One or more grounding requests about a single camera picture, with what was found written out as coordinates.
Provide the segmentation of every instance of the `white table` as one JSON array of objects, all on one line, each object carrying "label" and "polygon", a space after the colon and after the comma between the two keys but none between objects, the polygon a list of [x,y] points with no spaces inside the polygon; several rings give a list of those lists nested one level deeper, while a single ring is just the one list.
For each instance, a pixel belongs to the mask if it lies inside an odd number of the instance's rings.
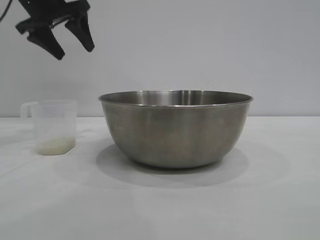
[{"label": "white table", "polygon": [[319,240],[320,117],[249,117],[224,161],[186,172],[129,162],[104,118],[65,155],[0,119],[0,240]]}]

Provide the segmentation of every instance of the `white wall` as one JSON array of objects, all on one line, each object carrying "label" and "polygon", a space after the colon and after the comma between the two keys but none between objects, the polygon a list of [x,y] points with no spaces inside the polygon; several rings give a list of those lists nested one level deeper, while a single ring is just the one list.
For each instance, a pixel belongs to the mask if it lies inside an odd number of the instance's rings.
[{"label": "white wall", "polygon": [[0,23],[0,117],[45,99],[101,116],[101,94],[160,89],[250,94],[254,116],[320,115],[319,0],[89,2],[94,52],[61,25],[57,61],[16,31],[28,15],[14,1]]}]

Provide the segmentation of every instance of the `cup handle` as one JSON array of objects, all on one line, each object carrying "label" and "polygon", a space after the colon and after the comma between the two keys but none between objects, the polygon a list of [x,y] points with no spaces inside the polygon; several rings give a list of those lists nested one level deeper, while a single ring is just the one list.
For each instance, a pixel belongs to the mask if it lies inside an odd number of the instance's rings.
[{"label": "cup handle", "polygon": [[26,102],[26,103],[22,104],[20,107],[20,117],[23,120],[27,119],[29,116],[29,113],[31,112],[31,106],[36,105],[36,104],[38,104],[37,101]]}]

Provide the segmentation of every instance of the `metal mixing bowl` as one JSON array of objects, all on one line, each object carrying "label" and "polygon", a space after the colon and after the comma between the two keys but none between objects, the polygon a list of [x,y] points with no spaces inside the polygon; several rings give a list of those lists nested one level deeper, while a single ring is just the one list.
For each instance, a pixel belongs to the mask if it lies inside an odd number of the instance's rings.
[{"label": "metal mixing bowl", "polygon": [[115,144],[132,160],[193,168],[221,160],[237,142],[249,95],[197,90],[129,91],[99,97]]}]

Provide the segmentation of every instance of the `black cable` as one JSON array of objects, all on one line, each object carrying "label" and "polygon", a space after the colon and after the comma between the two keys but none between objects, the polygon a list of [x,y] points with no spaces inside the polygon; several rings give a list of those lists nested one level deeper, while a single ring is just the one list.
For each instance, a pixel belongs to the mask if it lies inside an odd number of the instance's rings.
[{"label": "black cable", "polygon": [[9,0],[8,5],[5,7],[5,10],[3,12],[3,14],[0,16],[0,22],[5,18],[5,16],[7,15],[7,12],[12,4],[13,0]]}]

